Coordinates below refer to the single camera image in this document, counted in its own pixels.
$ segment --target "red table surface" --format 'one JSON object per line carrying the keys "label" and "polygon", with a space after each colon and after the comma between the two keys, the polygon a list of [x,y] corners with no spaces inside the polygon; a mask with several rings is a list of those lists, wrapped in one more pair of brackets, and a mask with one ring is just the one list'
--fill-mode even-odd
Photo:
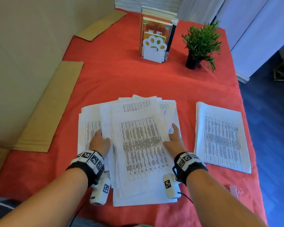
{"label": "red table surface", "polygon": [[[224,107],[242,113],[250,154],[252,174],[210,165],[208,171],[224,186],[242,190],[240,201],[265,222],[266,216],[259,185],[256,155],[251,142],[242,97],[225,31],[222,33],[216,71],[203,61],[196,70],[185,67],[188,50],[182,42],[191,22],[178,23],[167,62],[147,61],[139,54],[140,14],[128,12],[92,42],[73,37],[64,61],[84,61],[80,76],[57,128],[48,153],[12,150],[0,172],[0,196],[21,201],[40,191],[60,176],[77,155],[78,115],[87,105],[131,97],[158,96],[173,99],[181,134],[188,151],[193,151],[196,125],[196,103]],[[181,184],[183,193],[189,194]],[[200,226],[196,210],[182,196],[177,203],[113,207],[112,190],[104,206],[89,203],[91,189],[83,198],[86,205],[80,216],[114,226],[130,223],[155,226]]]}

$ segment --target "beige wall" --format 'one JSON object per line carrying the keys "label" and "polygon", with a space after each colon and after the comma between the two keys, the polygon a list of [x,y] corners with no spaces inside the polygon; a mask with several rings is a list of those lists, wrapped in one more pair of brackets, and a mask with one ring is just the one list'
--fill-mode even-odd
{"label": "beige wall", "polygon": [[0,146],[13,145],[72,36],[114,0],[0,0]]}

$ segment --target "small pink object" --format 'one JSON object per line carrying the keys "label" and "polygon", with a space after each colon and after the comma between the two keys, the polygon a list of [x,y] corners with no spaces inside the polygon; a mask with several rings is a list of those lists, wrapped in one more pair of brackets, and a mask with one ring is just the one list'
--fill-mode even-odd
{"label": "small pink object", "polygon": [[237,188],[235,186],[229,186],[229,190],[230,190],[232,195],[234,195],[236,198],[239,199],[238,193],[237,193]]}

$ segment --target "white paw-shaped bookend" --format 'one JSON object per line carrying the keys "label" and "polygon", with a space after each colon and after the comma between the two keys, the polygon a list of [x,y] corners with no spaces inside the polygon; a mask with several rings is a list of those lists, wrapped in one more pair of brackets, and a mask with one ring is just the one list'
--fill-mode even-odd
{"label": "white paw-shaped bookend", "polygon": [[143,58],[149,61],[162,63],[167,45],[160,37],[150,36],[143,40]]}

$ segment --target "baseboard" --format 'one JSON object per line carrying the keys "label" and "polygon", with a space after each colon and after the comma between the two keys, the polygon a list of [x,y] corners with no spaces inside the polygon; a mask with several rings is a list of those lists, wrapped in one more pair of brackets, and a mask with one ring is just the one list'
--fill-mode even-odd
{"label": "baseboard", "polygon": [[239,73],[236,73],[238,81],[242,82],[243,84],[246,84],[249,81],[248,77],[242,76]]}

